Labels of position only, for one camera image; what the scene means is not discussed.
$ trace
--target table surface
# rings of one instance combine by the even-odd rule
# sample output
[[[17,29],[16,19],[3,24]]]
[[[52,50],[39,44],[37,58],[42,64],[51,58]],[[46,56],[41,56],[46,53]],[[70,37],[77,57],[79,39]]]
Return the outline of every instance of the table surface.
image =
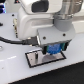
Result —
[[[14,17],[12,17],[12,14],[0,15],[0,22],[4,23],[3,27],[0,27],[0,36],[11,40],[18,40],[13,29],[13,18],[16,17],[17,14]],[[77,34],[72,40],[67,51],[64,52],[67,57],[66,60],[35,68],[29,68],[25,53],[39,48],[11,45],[3,42],[0,42],[0,46],[3,47],[3,50],[0,51],[0,84],[12,83],[84,61],[84,34]]]

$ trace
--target black cable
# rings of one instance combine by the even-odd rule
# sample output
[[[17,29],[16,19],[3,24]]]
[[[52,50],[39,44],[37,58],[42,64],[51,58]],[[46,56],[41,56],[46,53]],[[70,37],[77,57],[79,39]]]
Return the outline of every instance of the black cable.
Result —
[[[10,44],[22,44],[22,41],[11,41],[11,40],[5,39],[3,37],[0,37],[0,41],[3,41],[5,43],[10,43]]]
[[[10,44],[22,44],[22,45],[32,45],[32,46],[38,45],[37,37],[31,37],[30,39],[22,40],[22,41],[11,41],[3,37],[0,37],[0,41]]]

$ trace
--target white machine housing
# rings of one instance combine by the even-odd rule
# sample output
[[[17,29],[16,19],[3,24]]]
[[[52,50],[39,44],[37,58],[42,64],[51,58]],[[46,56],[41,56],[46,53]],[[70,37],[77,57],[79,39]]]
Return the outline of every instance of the white machine housing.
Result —
[[[37,1],[41,1],[41,0],[30,0],[30,1],[29,0],[20,0],[20,3],[28,14],[35,14],[32,12],[31,9],[32,9],[32,4]],[[49,1],[49,8],[46,13],[55,13],[61,9],[62,0],[48,0],[48,1]]]
[[[49,0],[49,8],[48,11],[45,13],[33,13],[31,11],[31,6],[34,2],[39,1],[39,0],[20,0],[20,3],[22,4],[22,8],[20,8],[18,12],[18,25],[17,25],[17,33],[18,37],[21,40],[25,40],[28,37],[33,37],[37,35],[37,29],[42,28],[42,27],[48,27],[52,26],[52,19],[53,19],[53,14],[55,12],[58,12],[61,7],[62,7],[62,0]]]

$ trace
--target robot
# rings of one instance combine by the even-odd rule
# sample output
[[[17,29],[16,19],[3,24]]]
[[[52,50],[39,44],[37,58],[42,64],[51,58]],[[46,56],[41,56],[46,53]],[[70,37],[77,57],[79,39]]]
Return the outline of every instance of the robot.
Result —
[[[6,12],[9,13],[1,15],[9,23],[5,22],[3,27],[0,24],[0,33],[3,35],[2,30],[6,28],[6,33],[10,33],[10,39],[14,40],[9,40],[8,36],[0,37],[0,44],[4,47],[0,53],[2,55],[0,59],[1,84],[11,83],[83,60],[84,55],[80,58],[77,54],[75,55],[77,60],[73,59],[73,54],[70,54],[73,50],[69,53],[72,55],[71,58],[67,53],[68,45],[76,35],[72,19],[81,10],[83,0],[19,0],[20,3],[17,4],[21,4],[21,7],[17,9],[15,19],[10,14],[12,10],[8,11],[12,7],[7,9],[7,1],[12,0],[0,0],[0,3],[5,3]]]
[[[81,10],[83,0],[20,0],[20,3],[22,7],[13,21],[20,41],[2,37],[1,41],[40,47],[25,53],[30,68],[67,59],[62,51],[75,37],[72,19]]]

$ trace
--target screw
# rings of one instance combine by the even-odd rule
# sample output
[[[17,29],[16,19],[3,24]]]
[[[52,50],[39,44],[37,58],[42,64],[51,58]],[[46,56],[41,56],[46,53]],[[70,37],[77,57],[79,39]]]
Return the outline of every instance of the screw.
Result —
[[[0,51],[2,51],[3,50],[3,47],[2,46],[0,46]]]
[[[66,34],[63,34],[63,36],[66,36]]]
[[[12,14],[12,16],[15,16],[14,14]]]
[[[45,39],[46,39],[46,37],[44,36],[44,37],[43,37],[43,39],[45,40]]]
[[[3,26],[3,23],[0,23],[0,26]]]

